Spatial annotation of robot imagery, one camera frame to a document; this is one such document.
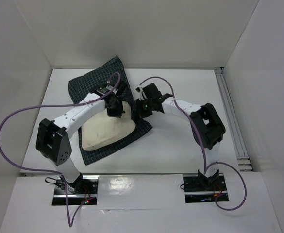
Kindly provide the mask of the cream white pillow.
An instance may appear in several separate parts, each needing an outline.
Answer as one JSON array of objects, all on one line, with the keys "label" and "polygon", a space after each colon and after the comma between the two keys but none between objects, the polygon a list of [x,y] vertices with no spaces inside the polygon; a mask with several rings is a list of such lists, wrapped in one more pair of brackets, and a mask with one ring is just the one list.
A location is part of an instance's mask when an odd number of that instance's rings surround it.
[{"label": "cream white pillow", "polygon": [[81,127],[81,145],[85,151],[94,151],[127,137],[135,130],[129,103],[123,102],[124,113],[120,118],[109,117],[103,110],[91,117]]}]

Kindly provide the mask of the dark checkered pillowcase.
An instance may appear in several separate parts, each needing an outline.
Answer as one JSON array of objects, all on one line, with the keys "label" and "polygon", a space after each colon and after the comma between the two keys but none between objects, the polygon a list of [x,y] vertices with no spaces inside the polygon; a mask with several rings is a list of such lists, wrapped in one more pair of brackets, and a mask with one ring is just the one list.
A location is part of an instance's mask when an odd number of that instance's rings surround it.
[{"label": "dark checkered pillowcase", "polygon": [[[110,76],[115,72],[119,72],[121,74],[122,81],[124,81],[126,84],[129,83],[123,63],[117,56],[106,62],[101,67],[88,72],[83,76],[70,80],[68,82],[68,92],[73,103],[77,104],[81,102],[89,92],[93,91],[100,85],[104,85],[110,78]],[[152,125],[150,123],[139,118],[137,113],[137,105],[129,85],[122,93],[122,99],[130,105],[132,111],[132,120],[135,123],[134,131],[125,138],[115,143],[104,146],[100,149],[96,149],[94,151],[86,151],[82,148],[82,129],[78,129],[79,148],[83,162],[86,166],[121,150],[134,141],[142,138],[152,130]]]}]

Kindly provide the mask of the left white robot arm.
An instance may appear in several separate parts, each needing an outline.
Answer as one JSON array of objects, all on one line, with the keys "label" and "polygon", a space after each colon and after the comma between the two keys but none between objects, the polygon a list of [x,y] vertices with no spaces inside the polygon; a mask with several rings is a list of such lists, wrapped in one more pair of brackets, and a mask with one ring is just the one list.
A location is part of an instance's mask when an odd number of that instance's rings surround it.
[{"label": "left white robot arm", "polygon": [[124,113],[122,93],[124,81],[108,81],[88,93],[82,101],[54,120],[43,119],[39,123],[36,149],[60,172],[65,188],[72,194],[78,193],[88,183],[75,167],[70,156],[71,137],[95,114],[107,110],[109,117],[121,117]]}]

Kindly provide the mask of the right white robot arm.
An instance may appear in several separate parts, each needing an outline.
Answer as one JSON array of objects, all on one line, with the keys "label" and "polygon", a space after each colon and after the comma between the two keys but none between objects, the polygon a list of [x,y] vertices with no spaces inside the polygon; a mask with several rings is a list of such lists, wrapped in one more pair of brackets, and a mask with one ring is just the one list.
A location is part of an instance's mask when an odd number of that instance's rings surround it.
[{"label": "right white robot arm", "polygon": [[197,105],[179,100],[174,93],[162,94],[154,83],[138,86],[136,91],[139,93],[136,104],[141,118],[149,117],[156,111],[189,121],[193,137],[202,151],[198,184],[201,189],[210,190],[219,177],[219,148],[226,133],[214,106],[210,103]]}]

